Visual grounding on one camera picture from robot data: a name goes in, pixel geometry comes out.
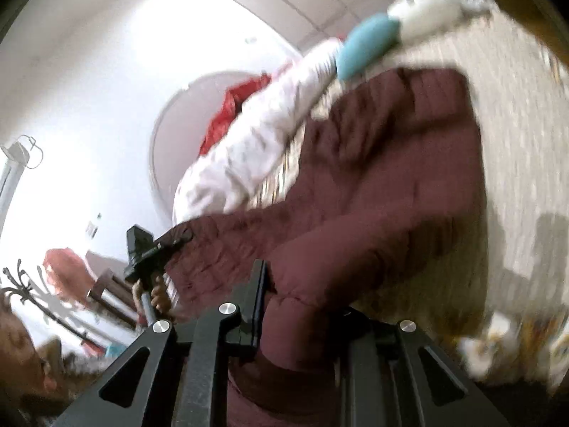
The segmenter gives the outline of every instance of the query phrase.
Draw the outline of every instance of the white wall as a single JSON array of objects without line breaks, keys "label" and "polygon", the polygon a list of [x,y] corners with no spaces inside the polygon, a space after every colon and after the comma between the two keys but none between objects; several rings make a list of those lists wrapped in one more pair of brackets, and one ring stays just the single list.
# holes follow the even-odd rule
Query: white wall
[{"label": "white wall", "polygon": [[[0,241],[0,265],[15,269],[21,258],[30,272],[51,248],[126,259],[125,233],[135,223],[162,234],[168,226],[148,168],[162,107],[203,74],[272,71],[297,55],[231,0],[120,0],[67,36],[49,33],[42,45],[28,38],[33,18],[49,13],[47,2],[58,5],[32,0],[0,45],[0,61],[14,50],[24,72],[4,83],[11,91],[0,99],[5,138],[33,135],[45,152],[42,165],[22,176]],[[31,53],[41,53],[34,63]],[[90,240],[85,228],[98,213]]]},{"label": "white wall", "polygon": [[[10,31],[0,44],[0,104],[4,98],[18,97],[19,85],[28,75],[33,75],[33,68],[47,59],[58,44],[85,19],[103,10],[113,0],[31,0],[22,10]],[[25,132],[25,121],[17,115],[2,114],[0,118],[0,143],[12,141],[16,133]],[[4,238],[8,248],[13,243],[26,243],[29,236],[16,240],[18,234],[11,229]],[[34,272],[37,261],[25,265],[25,269]],[[3,258],[0,254],[0,267],[9,267],[15,273],[14,258]],[[34,342],[46,340],[54,332],[62,332],[57,325],[45,323],[42,316],[32,305],[22,307],[14,304],[16,312],[24,319]],[[67,348],[76,347],[78,339],[66,333],[64,343]]]}]

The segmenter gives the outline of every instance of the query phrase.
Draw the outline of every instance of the teal object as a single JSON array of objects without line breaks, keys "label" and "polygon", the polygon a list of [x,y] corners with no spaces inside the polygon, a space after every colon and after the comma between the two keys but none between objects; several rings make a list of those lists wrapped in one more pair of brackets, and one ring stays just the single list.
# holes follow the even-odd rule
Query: teal object
[{"label": "teal object", "polygon": [[105,358],[118,358],[123,351],[126,350],[126,346],[120,343],[112,343],[107,347]]},{"label": "teal object", "polygon": [[399,26],[398,20],[380,13],[355,27],[336,59],[338,78],[348,80],[383,56],[397,42]]}]

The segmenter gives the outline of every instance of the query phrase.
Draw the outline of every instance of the fingers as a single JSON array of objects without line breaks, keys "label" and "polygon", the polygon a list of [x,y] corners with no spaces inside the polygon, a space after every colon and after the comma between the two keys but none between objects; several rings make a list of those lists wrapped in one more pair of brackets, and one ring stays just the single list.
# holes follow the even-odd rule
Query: fingers
[{"label": "fingers", "polygon": [[170,297],[166,291],[166,285],[164,284],[164,280],[161,276],[156,282],[157,284],[151,292],[152,306],[162,313],[167,313],[172,307],[172,302],[170,301]]},{"label": "fingers", "polygon": [[142,284],[140,283],[139,279],[133,285],[133,296],[134,298],[140,298],[141,295],[142,295]]}]

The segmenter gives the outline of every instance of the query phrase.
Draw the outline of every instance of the maroon puffer jacket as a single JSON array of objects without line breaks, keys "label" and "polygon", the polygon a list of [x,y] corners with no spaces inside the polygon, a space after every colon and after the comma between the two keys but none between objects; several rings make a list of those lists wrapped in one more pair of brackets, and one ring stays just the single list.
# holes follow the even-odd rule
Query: maroon puffer jacket
[{"label": "maroon puffer jacket", "polygon": [[189,315],[222,303],[255,258],[269,261],[261,348],[232,364],[229,425],[330,425],[330,312],[448,251],[483,186],[464,76],[395,69],[340,98],[328,121],[307,121],[284,202],[166,233],[162,242],[194,234],[167,265]]}]

